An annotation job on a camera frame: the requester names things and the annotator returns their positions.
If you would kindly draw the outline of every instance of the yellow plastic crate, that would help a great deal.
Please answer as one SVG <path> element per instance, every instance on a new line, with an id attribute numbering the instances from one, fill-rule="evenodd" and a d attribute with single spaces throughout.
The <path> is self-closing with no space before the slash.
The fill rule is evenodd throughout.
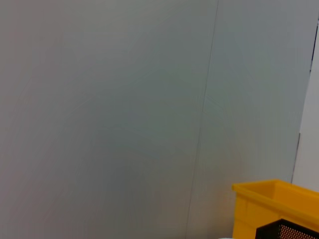
<path id="1" fill-rule="evenodd" d="M 279 219 L 319 231 L 319 193 L 281 180 L 238 183 L 233 190 L 235 239 L 254 239 L 256 228 Z"/>

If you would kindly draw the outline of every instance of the white door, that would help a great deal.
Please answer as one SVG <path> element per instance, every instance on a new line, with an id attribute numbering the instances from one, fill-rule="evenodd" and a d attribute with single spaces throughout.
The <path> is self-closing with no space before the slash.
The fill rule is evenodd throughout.
<path id="1" fill-rule="evenodd" d="M 293 183 L 319 191 L 319 38 L 308 85 Z"/>

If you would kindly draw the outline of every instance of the white wall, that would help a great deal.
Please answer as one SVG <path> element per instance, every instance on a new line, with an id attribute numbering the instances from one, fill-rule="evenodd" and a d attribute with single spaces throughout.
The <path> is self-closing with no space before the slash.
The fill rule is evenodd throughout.
<path id="1" fill-rule="evenodd" d="M 214 0 L 2 0 L 0 238 L 183 238 Z"/>
<path id="2" fill-rule="evenodd" d="M 308 85 L 293 183 L 319 192 L 319 37 Z"/>
<path id="3" fill-rule="evenodd" d="M 227 236 L 289 180 L 319 3 L 217 3 L 1 1 L 0 238 Z"/>
<path id="4" fill-rule="evenodd" d="M 232 183 L 291 180 L 318 13 L 317 0 L 219 1 L 189 238 L 231 236 Z"/>

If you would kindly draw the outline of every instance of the black mesh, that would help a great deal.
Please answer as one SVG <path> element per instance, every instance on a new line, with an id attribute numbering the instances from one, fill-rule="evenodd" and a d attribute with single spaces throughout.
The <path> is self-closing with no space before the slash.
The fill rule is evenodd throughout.
<path id="1" fill-rule="evenodd" d="M 319 239 L 319 233 L 281 219 L 257 228 L 256 239 Z"/>

